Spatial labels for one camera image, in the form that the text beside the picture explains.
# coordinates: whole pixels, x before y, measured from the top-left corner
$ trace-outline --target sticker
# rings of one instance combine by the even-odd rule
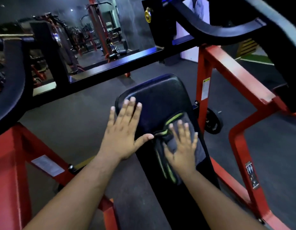
[[[55,177],[65,171],[62,167],[60,167],[57,163],[52,161],[46,155],[42,155],[41,157],[36,158],[31,162],[37,167],[44,170],[46,173],[50,174],[52,177]]]
[[[252,188],[253,189],[258,188],[260,184],[258,182],[257,175],[254,172],[253,167],[252,167],[252,163],[250,161],[246,163],[246,170],[247,170],[247,173],[248,173],[249,178],[251,180]]]
[[[204,79],[204,82],[202,85],[201,100],[204,100],[209,96],[210,80],[211,80],[210,77],[207,79]]]

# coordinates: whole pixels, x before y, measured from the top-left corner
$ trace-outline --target finger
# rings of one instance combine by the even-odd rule
[[[163,143],[165,157],[167,158],[168,162],[171,164],[173,162],[173,154],[169,151],[167,145]]]
[[[188,123],[184,124],[184,129],[185,129],[185,139],[186,139],[186,143],[191,146],[192,144],[192,140],[191,140],[191,133],[189,132],[189,125]]]
[[[136,101],[135,97],[130,98],[125,115],[123,116],[123,119],[122,119],[122,123],[124,125],[129,125],[130,123],[130,120],[132,118],[133,111],[134,111],[135,101]]]
[[[193,143],[192,143],[192,149],[193,149],[193,151],[195,151],[196,148],[197,148],[197,142],[198,142],[198,132],[195,132],[195,134],[194,134],[194,140],[193,140]]]
[[[176,143],[177,143],[177,144],[180,143],[179,137],[178,137],[178,135],[177,135],[177,133],[176,133],[176,131],[175,131],[175,129],[174,129],[172,123],[169,124],[169,129],[170,129],[171,132],[173,133],[173,136],[174,136],[174,138],[175,138],[175,140],[176,140]]]
[[[110,117],[109,117],[109,121],[108,121],[108,128],[112,127],[114,125],[115,122],[115,107],[112,106],[111,110],[110,110]]]
[[[138,121],[139,121],[139,117],[141,115],[141,111],[142,111],[142,104],[139,102],[136,106],[136,110],[134,112],[134,115],[130,121],[129,124],[129,132],[132,134],[135,134],[137,125],[138,125]]]
[[[119,125],[121,123],[121,121],[123,119],[123,116],[126,113],[126,110],[127,110],[127,107],[128,107],[128,103],[129,103],[129,100],[128,99],[124,100],[123,107],[121,108],[121,110],[120,110],[120,112],[118,114],[118,117],[116,119],[115,125]]]
[[[179,131],[180,142],[185,143],[186,137],[185,137],[185,131],[184,131],[182,120],[178,120],[178,131]]]
[[[137,151],[144,143],[146,143],[148,140],[151,140],[154,138],[154,135],[152,134],[145,134],[139,137],[135,142],[135,151]]]

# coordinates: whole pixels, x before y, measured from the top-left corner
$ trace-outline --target black seat cushion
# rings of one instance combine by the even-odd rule
[[[165,121],[174,113],[187,112],[195,131],[199,133],[199,139],[207,156],[196,169],[219,188],[191,101],[180,79],[173,74],[165,74],[125,91],[115,102],[117,113],[123,101],[132,96],[136,97],[137,102],[143,104],[135,138],[145,133],[162,130]],[[184,184],[176,186],[164,178],[153,144],[146,143],[136,152],[136,155],[171,228],[186,229],[198,226],[199,229],[209,229],[186,186]]]

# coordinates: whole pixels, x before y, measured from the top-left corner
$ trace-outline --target forearm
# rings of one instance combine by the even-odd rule
[[[181,177],[211,230],[266,230],[198,171]]]
[[[88,229],[118,163],[99,152],[24,229]]]

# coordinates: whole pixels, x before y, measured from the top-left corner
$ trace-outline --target hand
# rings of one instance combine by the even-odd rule
[[[152,134],[145,134],[134,141],[135,131],[142,111],[142,104],[138,103],[134,112],[135,101],[135,97],[131,97],[130,101],[127,99],[124,101],[116,121],[115,107],[111,107],[108,126],[99,152],[112,155],[119,160],[127,159],[145,142],[154,138]]]
[[[195,133],[194,140],[192,142],[188,123],[183,125],[182,120],[178,121],[180,139],[178,138],[172,123],[169,124],[169,129],[172,131],[177,142],[177,151],[172,154],[168,147],[164,144],[164,152],[168,162],[181,177],[195,172],[195,150],[197,147],[198,132]]]

